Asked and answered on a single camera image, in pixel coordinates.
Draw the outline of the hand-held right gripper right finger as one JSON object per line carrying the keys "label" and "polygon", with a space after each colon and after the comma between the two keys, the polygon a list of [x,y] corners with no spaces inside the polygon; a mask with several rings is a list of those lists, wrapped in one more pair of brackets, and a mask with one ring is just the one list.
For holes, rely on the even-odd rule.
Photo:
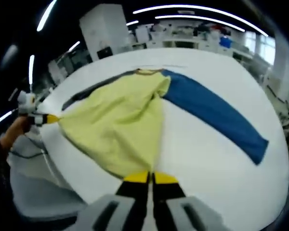
{"label": "hand-held right gripper right finger", "polygon": [[178,180],[152,174],[153,215],[159,231],[227,231],[222,216],[194,196],[186,196]]}

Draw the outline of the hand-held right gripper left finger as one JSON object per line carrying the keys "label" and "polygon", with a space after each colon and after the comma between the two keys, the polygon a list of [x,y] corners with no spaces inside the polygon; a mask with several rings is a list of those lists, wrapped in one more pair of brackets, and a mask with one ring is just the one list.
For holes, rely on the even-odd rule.
{"label": "hand-held right gripper left finger", "polygon": [[115,194],[102,196],[81,211],[78,231],[140,231],[147,213],[149,172],[124,178]]}

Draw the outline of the person's left hand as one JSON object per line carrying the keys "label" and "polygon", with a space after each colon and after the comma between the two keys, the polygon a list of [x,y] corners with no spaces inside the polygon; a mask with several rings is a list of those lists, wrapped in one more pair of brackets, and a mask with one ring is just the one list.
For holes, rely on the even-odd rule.
{"label": "person's left hand", "polygon": [[13,143],[21,135],[30,130],[31,124],[27,116],[19,116],[6,130],[5,134],[0,138],[0,144],[4,150],[10,150]]}

